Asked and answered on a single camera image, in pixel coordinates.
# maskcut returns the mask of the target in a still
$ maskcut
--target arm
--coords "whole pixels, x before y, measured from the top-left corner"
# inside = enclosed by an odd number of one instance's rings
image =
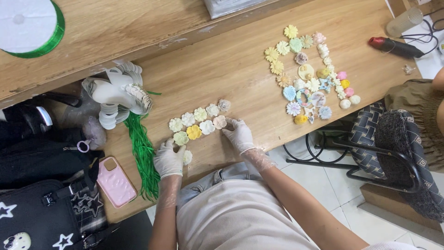
[[[183,153],[182,146],[173,151],[173,139],[162,143],[154,157],[154,167],[160,174],[159,199],[148,249],[176,250],[176,201],[182,185]]]
[[[264,151],[254,148],[251,131],[242,120],[228,118],[234,131],[224,134],[261,174],[280,203],[320,249],[361,250],[368,244],[340,223],[307,190],[276,168]]]
[[[444,67],[436,74],[432,81],[432,88],[444,91]]]

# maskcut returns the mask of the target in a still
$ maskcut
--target purple keyring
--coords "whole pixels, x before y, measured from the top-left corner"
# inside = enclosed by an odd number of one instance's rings
[[[83,150],[80,148],[80,143],[81,143],[81,142],[84,143],[84,144],[86,145],[86,151],[83,151]],[[77,149],[78,149],[80,152],[82,152],[82,153],[86,153],[86,152],[89,151],[89,145],[86,144],[85,141],[79,141],[79,142],[77,143]]]

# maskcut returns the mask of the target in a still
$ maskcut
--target disposable plastic glove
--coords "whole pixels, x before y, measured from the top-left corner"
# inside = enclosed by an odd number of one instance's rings
[[[161,180],[173,174],[183,176],[183,154],[186,146],[183,145],[177,153],[174,153],[173,142],[173,138],[163,142],[154,157],[154,167],[159,172]]]
[[[251,130],[242,119],[238,119],[236,121],[235,119],[227,117],[225,120],[227,123],[233,125],[234,131],[222,129],[222,132],[230,140],[231,144],[233,144],[233,146],[240,152],[240,154],[254,148]]]

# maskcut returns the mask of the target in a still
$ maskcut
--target person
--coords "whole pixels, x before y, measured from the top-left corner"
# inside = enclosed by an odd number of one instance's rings
[[[175,250],[177,243],[181,250],[317,249],[288,213],[320,249],[417,250],[397,242],[369,246],[256,148],[243,120],[226,121],[234,130],[222,132],[245,161],[183,189],[185,145],[175,153],[170,138],[157,150],[161,181],[150,250]]]
[[[430,171],[444,173],[444,67],[433,80],[412,79],[385,95],[387,110],[404,109],[415,119]]]

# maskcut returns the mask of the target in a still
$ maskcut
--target pink phone case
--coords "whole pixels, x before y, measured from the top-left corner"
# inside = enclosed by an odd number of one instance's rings
[[[108,160],[116,163],[115,169],[107,170],[105,162]],[[122,207],[137,196],[134,187],[114,157],[108,157],[99,163],[97,182],[115,208]]]

